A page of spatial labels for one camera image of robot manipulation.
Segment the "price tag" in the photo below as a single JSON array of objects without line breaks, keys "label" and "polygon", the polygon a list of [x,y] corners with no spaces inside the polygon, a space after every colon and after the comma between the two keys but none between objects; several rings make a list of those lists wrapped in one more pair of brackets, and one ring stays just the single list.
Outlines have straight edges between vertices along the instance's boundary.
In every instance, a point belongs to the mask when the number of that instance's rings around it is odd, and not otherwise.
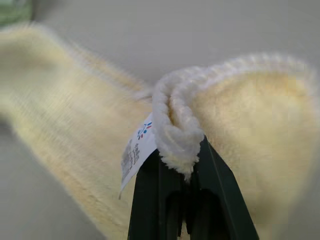
[{"label": "price tag", "polygon": [[121,192],[130,179],[139,171],[147,158],[157,149],[155,135],[152,132],[152,113],[144,120],[129,140],[121,161]]}]

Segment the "white fuzzy trim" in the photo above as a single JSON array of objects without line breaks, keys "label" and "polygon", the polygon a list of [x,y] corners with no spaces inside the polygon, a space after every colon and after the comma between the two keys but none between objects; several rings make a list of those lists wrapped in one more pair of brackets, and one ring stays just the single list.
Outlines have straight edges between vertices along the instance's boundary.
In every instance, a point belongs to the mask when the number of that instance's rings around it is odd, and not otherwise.
[{"label": "white fuzzy trim", "polygon": [[[231,76],[253,72],[301,76],[311,94],[318,92],[314,88],[319,85],[315,82],[315,71],[302,61],[280,54],[252,54],[208,68],[190,67],[164,76],[155,86],[152,96],[152,121],[156,145],[169,168],[184,174],[188,180],[199,160],[204,132],[189,107],[195,94]],[[174,114],[174,124],[169,118],[169,108]]]}]

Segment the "colorful logo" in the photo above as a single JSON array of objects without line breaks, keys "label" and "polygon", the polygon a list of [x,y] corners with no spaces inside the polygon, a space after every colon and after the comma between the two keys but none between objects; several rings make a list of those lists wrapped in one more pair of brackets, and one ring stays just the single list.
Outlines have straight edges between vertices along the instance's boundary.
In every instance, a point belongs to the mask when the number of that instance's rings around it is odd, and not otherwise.
[{"label": "colorful logo", "polygon": [[138,131],[138,140],[144,137],[144,134],[147,133],[148,129],[152,127],[152,121],[148,124],[144,124],[143,128]]}]

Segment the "fuzzy fabric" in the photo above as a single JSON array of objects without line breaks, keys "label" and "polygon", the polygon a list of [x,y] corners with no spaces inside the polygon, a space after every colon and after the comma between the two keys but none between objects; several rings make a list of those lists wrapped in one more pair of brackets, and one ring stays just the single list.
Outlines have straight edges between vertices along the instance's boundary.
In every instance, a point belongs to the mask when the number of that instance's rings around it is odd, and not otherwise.
[{"label": "fuzzy fabric", "polygon": [[206,135],[234,173],[260,239],[274,239],[318,166],[318,85],[305,63],[267,54],[170,73],[152,99],[163,161],[188,180]]},{"label": "fuzzy fabric", "polygon": [[143,82],[43,26],[0,32],[0,116],[63,184],[98,229],[127,239],[134,179],[121,157],[150,114]]},{"label": "fuzzy fabric", "polygon": [[233,171],[261,240],[288,221],[318,163],[316,76],[292,58],[191,67],[151,89],[39,25],[2,30],[0,54],[1,119],[108,239],[127,239],[135,181],[119,200],[120,162],[151,111],[163,161],[186,180],[207,136]]}]

